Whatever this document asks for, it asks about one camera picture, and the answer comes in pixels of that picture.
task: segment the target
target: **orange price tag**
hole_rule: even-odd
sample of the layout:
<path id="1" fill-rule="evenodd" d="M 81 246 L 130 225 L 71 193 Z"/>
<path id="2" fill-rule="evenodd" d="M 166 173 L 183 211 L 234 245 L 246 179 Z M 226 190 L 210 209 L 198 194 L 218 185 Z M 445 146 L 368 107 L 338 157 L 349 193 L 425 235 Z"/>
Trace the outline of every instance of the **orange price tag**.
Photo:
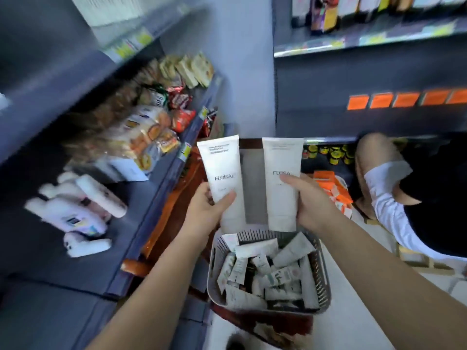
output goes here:
<path id="1" fill-rule="evenodd" d="M 348 111 L 356 111 L 359 109 L 365 109 L 368 104 L 370 96 L 360 95 L 360 96 L 350 96 L 349 104 L 347 105 Z"/>
<path id="2" fill-rule="evenodd" d="M 467 103 L 467 89 L 456 89 L 451 93 L 446 101 L 448 105 L 457 105 L 461 103 Z"/>
<path id="3" fill-rule="evenodd" d="M 451 93 L 450 89 L 437 89 L 427 91 L 423 94 L 421 105 L 443 105 L 447 96 Z"/>
<path id="4" fill-rule="evenodd" d="M 392 106 L 394 108 L 413 107 L 417 104 L 418 97 L 420 97 L 420 92 L 398 93 Z"/>
<path id="5" fill-rule="evenodd" d="M 388 108 L 394 95 L 392 93 L 379 93 L 371 97 L 370 109 Z"/>

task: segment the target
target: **hand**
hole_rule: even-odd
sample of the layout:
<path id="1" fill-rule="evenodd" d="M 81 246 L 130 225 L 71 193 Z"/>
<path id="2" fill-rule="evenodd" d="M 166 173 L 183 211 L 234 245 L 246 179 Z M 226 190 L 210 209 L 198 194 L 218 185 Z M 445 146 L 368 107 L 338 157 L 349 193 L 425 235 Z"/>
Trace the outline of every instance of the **hand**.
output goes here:
<path id="1" fill-rule="evenodd" d="M 300 178 L 280 175 L 280 179 L 298 190 L 298 223 L 306 229 L 319 234 L 331 219 L 343 216 L 318 183 L 309 176 L 303 173 Z"/>
<path id="2" fill-rule="evenodd" d="M 190 205 L 185 216 L 182 232 L 184 235 L 192 236 L 206 246 L 209 233 L 216 228 L 225 210 L 233 203 L 237 194 L 229 192 L 216 204 L 211 205 L 212 199 L 208 182 L 203 182 L 196 189 L 191 198 Z"/>

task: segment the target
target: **floor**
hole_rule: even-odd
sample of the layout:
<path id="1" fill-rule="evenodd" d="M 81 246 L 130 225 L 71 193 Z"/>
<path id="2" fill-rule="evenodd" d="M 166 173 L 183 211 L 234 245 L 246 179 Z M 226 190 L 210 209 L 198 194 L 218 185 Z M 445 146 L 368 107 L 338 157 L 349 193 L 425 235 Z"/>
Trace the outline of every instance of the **floor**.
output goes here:
<path id="1" fill-rule="evenodd" d="M 249 223 L 266 223 L 264 158 L 262 150 L 242 150 L 242 173 L 245 194 L 245 207 Z M 352 220 L 368 232 L 388 251 L 395 251 L 395 239 L 378 225 L 365 224 L 357 211 Z M 313 333 L 307 349 L 393 349 L 375 319 L 363 305 L 342 271 L 327 249 L 323 248 L 326 268 L 331 284 L 332 302 L 329 309 L 314 319 Z M 451 263 L 458 271 L 454 276 L 422 274 L 437 287 L 451 294 L 467 305 L 467 281 L 461 275 L 465 263 Z M 241 337 L 246 349 L 275 349 L 253 336 L 245 334 L 233 324 L 211 313 L 203 350 L 223 350 L 233 334 Z"/>

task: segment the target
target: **wall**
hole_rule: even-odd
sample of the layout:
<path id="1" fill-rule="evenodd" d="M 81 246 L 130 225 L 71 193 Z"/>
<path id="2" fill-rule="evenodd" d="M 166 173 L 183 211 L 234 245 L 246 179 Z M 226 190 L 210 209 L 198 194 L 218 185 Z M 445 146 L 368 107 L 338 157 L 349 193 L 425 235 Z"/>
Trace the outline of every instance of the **wall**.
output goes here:
<path id="1" fill-rule="evenodd" d="M 218 105 L 241 138 L 275 135 L 271 0 L 206 0 L 161 37 L 165 53 L 202 50 L 224 76 Z"/>

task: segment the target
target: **white tube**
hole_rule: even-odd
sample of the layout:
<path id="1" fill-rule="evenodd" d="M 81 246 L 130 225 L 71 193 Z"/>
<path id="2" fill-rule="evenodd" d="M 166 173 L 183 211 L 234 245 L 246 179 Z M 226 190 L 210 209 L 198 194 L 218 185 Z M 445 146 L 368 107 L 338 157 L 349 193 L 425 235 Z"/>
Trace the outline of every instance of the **white tube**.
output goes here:
<path id="1" fill-rule="evenodd" d="M 235 201 L 222 214 L 220 227 L 223 233 L 238 233 L 247 224 L 238 140 L 238 135 L 235 135 L 197 143 L 214 202 L 231 190 L 237 193 Z"/>
<path id="2" fill-rule="evenodd" d="M 268 225 L 272 231 L 295 232 L 298 192 L 279 179 L 300 176 L 303 139 L 263 138 Z"/>

